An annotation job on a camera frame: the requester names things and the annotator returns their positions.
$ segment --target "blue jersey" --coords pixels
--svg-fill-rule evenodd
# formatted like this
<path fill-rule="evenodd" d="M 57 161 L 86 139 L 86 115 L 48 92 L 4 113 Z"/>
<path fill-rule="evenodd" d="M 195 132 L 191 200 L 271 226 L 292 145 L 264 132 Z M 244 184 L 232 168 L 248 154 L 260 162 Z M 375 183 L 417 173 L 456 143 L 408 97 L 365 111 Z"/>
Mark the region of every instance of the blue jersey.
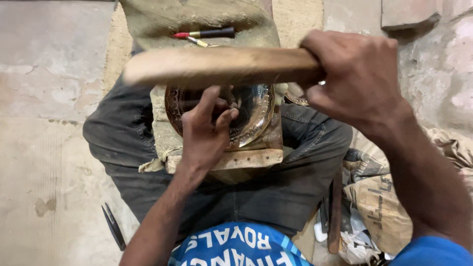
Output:
<path fill-rule="evenodd" d="M 311 266 L 292 241 L 277 230 L 260 224 L 229 222 L 187 237 L 171 253 L 169 266 Z M 413 241 L 391 264 L 472 265 L 461 246 L 441 238 Z"/>

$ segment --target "fingernail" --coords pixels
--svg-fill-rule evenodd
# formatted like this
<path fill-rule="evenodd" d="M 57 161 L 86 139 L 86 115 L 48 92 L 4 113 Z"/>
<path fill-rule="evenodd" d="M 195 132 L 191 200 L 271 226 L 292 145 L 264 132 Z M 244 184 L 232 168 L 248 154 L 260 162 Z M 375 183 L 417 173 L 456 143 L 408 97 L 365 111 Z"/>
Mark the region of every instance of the fingernail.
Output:
<path fill-rule="evenodd" d="M 231 111 L 230 115 L 232 116 L 232 119 L 235 119 L 235 118 L 238 117 L 238 114 L 239 114 L 239 113 L 240 113 L 240 112 L 238 111 L 238 109 L 233 109 L 233 110 Z"/>

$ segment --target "dark gray jeans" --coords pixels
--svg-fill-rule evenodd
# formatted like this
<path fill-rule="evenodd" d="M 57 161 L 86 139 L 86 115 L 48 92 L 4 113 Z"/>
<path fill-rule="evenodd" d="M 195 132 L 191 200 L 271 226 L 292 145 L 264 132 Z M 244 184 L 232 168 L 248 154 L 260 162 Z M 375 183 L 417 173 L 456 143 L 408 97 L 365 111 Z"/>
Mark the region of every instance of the dark gray jeans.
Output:
<path fill-rule="evenodd" d="M 123 200 L 142 221 L 166 190 L 165 170 L 138 173 L 157 158 L 151 87 L 127 87 L 119 78 L 86 120 L 83 134 L 90 152 L 105 166 Z M 306 106 L 283 104 L 284 145 L 294 151 L 266 174 L 230 186 L 204 182 L 189 197 L 178 242 L 189 234 L 232 221 L 270 225 L 293 236 L 328 191 L 351 142 L 351 127 Z"/>

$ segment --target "brass plate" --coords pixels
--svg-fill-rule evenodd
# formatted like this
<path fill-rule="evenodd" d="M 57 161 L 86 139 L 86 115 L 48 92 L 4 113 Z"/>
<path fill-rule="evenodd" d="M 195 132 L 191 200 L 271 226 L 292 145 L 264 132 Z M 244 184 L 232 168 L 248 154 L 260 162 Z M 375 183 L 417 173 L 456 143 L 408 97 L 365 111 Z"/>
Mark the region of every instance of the brass plate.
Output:
<path fill-rule="evenodd" d="M 319 82 L 319 85 L 324 85 L 325 81 Z M 305 105 L 308 106 L 309 103 L 307 102 L 306 96 L 304 95 L 304 91 L 297 85 L 296 83 L 288 83 L 288 91 L 284 95 L 286 99 L 290 102 L 298 104 L 298 105 Z"/>
<path fill-rule="evenodd" d="M 202 92 L 203 90 L 166 88 L 167 117 L 179 135 L 183 134 L 182 114 L 198 104 Z M 239 103 L 240 114 L 230 123 L 230 146 L 243 147 L 256 139 L 268 126 L 274 112 L 274 86 L 268 84 L 239 86 L 233 88 L 231 94 L 235 102 Z"/>

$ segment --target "tweezers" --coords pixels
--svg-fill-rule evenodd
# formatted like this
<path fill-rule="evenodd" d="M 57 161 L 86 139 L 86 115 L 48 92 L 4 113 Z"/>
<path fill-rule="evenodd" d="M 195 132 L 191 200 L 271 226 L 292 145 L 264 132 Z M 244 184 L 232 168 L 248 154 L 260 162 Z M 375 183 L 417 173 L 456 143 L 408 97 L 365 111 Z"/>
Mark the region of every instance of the tweezers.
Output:
<path fill-rule="evenodd" d="M 124 251 L 126 248 L 126 244 L 125 244 L 125 240 L 123 240 L 122 231 L 120 231 L 120 227 L 118 227 L 117 221 L 115 220 L 115 217 L 112 214 L 112 211 L 110 210 L 110 207 L 108 207 L 107 203 L 105 203 L 105 208 L 107 208 L 108 215 L 107 215 L 107 212 L 105 212 L 104 207 L 102 206 L 102 211 L 104 211 L 108 228 L 110 228 L 110 232 L 112 232 L 112 235 L 118 247 L 120 248 L 120 251 Z"/>

